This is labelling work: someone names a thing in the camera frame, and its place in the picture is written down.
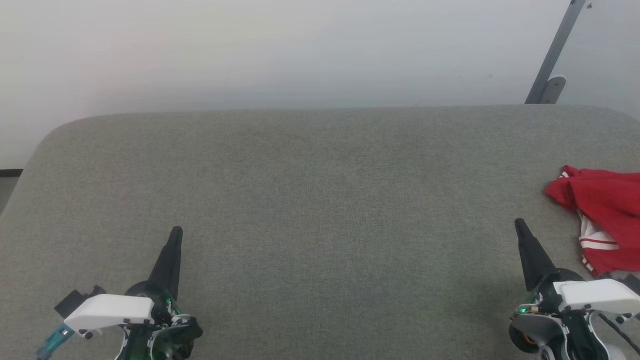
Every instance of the teal connector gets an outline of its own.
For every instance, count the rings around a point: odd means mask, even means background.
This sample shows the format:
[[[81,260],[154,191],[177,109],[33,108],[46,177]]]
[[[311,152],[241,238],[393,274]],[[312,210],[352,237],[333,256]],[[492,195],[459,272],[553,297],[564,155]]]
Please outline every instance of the teal connector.
[[[44,346],[38,349],[36,352],[38,356],[36,360],[47,360],[50,358],[58,346],[64,344],[65,341],[69,340],[75,333],[75,331],[71,330],[71,328],[64,323],[60,325],[60,327],[44,341]]]

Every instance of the black cable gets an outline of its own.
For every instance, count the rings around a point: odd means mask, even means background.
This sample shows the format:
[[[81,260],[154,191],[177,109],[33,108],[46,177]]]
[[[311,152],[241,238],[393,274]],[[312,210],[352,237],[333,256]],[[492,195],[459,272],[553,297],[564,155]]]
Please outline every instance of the black cable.
[[[598,314],[598,316],[602,320],[604,320],[604,322],[607,323],[607,325],[611,326],[611,328],[614,329],[618,333],[618,335],[620,335],[638,353],[638,355],[640,355],[640,348],[631,340],[631,338],[629,338],[629,336],[627,336],[627,334],[622,332],[622,330],[620,330],[620,328],[616,324],[614,324],[602,313]]]

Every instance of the robotic arm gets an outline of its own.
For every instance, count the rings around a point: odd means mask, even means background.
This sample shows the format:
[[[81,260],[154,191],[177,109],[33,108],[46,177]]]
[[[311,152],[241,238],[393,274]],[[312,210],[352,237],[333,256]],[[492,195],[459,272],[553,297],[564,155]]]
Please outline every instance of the robotic arm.
[[[125,295],[107,294],[94,286],[90,294],[71,291],[54,309],[64,324],[47,338],[37,359],[47,360],[74,334],[91,339],[93,332],[120,326],[122,348],[115,360],[184,360],[193,340],[202,335],[196,318],[183,314],[175,301],[180,277],[182,228],[171,231],[149,279],[131,286]]]
[[[594,316],[603,318],[630,342],[601,312],[619,314],[618,323],[640,313],[640,296],[630,289],[638,280],[630,275],[622,282],[584,281],[575,272],[554,266],[524,220],[517,219],[515,226],[529,295],[511,316],[509,336],[514,345],[542,360],[624,360],[619,348],[600,340],[592,321]]]

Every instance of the red cloth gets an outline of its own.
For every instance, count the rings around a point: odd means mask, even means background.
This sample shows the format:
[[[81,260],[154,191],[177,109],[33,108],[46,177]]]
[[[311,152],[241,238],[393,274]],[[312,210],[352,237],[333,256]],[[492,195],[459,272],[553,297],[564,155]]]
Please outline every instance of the red cloth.
[[[580,237],[583,262],[593,267],[596,276],[615,270],[640,271],[640,172],[578,170],[565,165],[561,177],[545,192],[568,211],[586,217]],[[595,224],[585,224],[589,220]],[[594,225],[606,233],[585,234],[585,228]]]

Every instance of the metal bracket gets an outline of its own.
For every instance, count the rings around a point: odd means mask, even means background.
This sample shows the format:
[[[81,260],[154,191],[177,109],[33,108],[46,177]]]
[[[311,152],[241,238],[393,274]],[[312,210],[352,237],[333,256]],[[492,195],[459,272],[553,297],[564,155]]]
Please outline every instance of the metal bracket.
[[[549,47],[549,51],[547,52],[547,56],[545,60],[542,62],[542,66],[538,71],[538,76],[536,76],[535,81],[533,82],[533,86],[529,91],[529,96],[527,96],[527,100],[524,102],[525,104],[555,104],[556,102],[543,102],[547,99],[542,99],[543,92],[545,92],[547,88],[547,84],[549,81],[549,76],[551,76],[551,72],[554,70],[556,66],[556,62],[560,57],[560,53],[562,52],[562,48],[566,43],[566,39],[569,37],[571,33],[571,29],[575,24],[575,21],[578,19],[578,15],[580,15],[580,11],[584,7],[584,3],[586,0],[571,0],[569,7],[564,13],[564,17],[562,22],[560,23],[560,27],[556,32],[556,36],[554,40],[551,42],[551,46]]]
[[[540,104],[555,104],[558,101],[558,97],[560,97],[560,93],[566,84],[566,79],[564,76],[556,76],[551,80],[547,81],[547,85],[545,89],[542,91],[542,96],[540,97]]]

